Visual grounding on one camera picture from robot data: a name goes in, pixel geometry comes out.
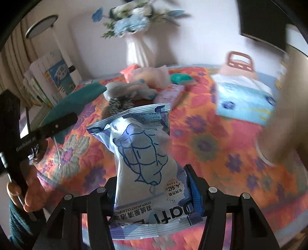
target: curtain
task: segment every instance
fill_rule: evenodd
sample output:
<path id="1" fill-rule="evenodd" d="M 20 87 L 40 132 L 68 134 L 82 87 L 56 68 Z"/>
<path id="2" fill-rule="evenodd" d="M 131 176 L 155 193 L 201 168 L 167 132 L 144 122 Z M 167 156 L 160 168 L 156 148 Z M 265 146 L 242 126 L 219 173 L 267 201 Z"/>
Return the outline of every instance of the curtain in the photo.
<path id="1" fill-rule="evenodd" d="M 22 81 L 37 55 L 31 41 L 25 38 L 27 30 L 28 24 L 23 18 L 0 52 L 0 93 L 9 89 L 20 99 L 22 106 L 30 108 L 33 104 Z"/>

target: teal sweater sleeve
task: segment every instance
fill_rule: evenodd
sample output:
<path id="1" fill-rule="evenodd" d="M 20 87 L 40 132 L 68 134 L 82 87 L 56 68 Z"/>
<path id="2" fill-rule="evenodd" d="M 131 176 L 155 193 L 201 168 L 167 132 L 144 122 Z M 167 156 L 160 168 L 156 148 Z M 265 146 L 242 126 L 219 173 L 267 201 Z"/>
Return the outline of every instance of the teal sweater sleeve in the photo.
<path id="1" fill-rule="evenodd" d="M 28 214 L 17 208 L 12 201 L 10 208 L 10 229 L 11 236 L 9 240 L 18 250 L 32 250 L 34 243 L 46 224 L 44 211 L 38 211 L 38 220 L 32 221 Z"/>

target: white vase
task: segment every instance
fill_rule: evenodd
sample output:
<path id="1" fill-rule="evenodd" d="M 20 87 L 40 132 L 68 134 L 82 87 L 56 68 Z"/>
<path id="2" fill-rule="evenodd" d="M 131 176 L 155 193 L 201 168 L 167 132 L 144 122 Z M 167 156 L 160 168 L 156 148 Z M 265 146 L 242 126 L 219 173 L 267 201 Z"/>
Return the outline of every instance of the white vase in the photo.
<path id="1" fill-rule="evenodd" d="M 143 41 L 144 31 L 124 35 L 127 43 L 127 66 L 138 64 L 140 67 L 154 67 L 155 57 Z"/>

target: hand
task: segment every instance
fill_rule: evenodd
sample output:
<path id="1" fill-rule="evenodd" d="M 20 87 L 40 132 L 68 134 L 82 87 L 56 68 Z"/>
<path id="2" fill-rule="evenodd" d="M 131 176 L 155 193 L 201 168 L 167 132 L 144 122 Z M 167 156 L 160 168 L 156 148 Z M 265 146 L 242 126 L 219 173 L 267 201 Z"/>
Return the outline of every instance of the hand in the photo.
<path id="1" fill-rule="evenodd" d="M 47 193 L 44 190 L 41 182 L 37 177 L 37 170 L 35 166 L 30 166 L 29 174 L 26 178 L 28 190 L 25 196 L 25 204 L 23 209 L 26 212 L 34 212 L 42 209 L 47 202 Z M 18 195 L 21 195 L 21 188 L 12 182 L 6 186 L 7 193 L 16 207 L 22 209 Z"/>

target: quilted fabric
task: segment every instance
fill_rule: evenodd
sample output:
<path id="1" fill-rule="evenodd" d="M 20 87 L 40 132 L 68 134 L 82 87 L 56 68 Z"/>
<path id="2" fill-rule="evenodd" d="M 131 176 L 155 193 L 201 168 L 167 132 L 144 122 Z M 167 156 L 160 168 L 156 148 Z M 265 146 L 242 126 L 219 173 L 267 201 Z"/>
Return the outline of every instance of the quilted fabric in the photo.
<path id="1" fill-rule="evenodd" d="M 197 175 L 224 193 L 248 192 L 262 209 L 274 232 L 285 228 L 307 209 L 307 179 L 302 163 L 294 155 L 288 165 L 269 167 L 255 150 L 260 125 L 215 115 L 215 84 L 209 70 L 200 67 L 170 69 L 186 73 L 198 84 L 187 86 L 178 106 L 170 113 L 173 157 L 191 164 Z M 120 76 L 100 83 L 123 81 Z M 60 145 L 62 167 L 58 167 L 54 143 L 48 140 L 44 159 L 37 165 L 50 208 L 64 194 L 85 195 L 115 176 L 114 156 L 86 126 L 101 119 L 107 106 L 103 95 L 87 104 L 77 124 Z M 124 249 L 197 249 L 204 225 L 176 234 L 146 240 L 117 241 Z M 227 218 L 225 247 L 230 245 L 231 218 Z"/>

